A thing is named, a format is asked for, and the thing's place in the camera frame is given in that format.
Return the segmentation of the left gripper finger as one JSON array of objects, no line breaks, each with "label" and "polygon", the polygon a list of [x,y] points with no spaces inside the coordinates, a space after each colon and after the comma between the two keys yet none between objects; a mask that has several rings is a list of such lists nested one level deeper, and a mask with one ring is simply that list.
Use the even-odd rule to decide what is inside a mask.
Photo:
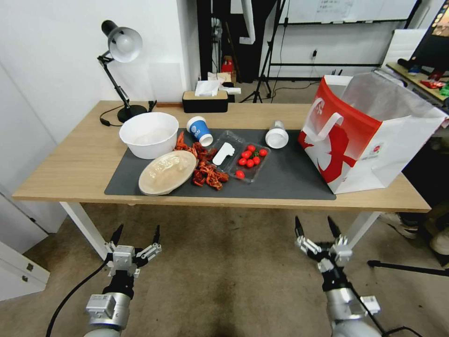
[{"label": "left gripper finger", "polygon": [[151,261],[162,251],[160,244],[160,225],[157,225],[152,244],[136,254],[137,261]]},{"label": "left gripper finger", "polygon": [[113,253],[118,246],[119,240],[121,238],[123,232],[123,224],[120,224],[119,227],[113,232],[109,241],[105,242],[104,247],[106,249],[106,253]]}]

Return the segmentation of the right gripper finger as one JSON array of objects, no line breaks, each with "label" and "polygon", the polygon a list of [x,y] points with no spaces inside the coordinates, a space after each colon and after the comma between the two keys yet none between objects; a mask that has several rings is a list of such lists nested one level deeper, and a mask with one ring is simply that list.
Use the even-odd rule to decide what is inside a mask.
[{"label": "right gripper finger", "polygon": [[322,252],[320,246],[318,246],[316,243],[305,236],[298,216],[295,216],[295,234],[295,245],[300,248],[306,255],[312,254],[313,256],[316,256],[317,254]]},{"label": "right gripper finger", "polygon": [[330,253],[334,255],[334,261],[349,261],[353,251],[348,245],[348,238],[342,235],[339,227],[330,216],[328,216],[328,224],[334,237],[334,243],[329,249]]}]

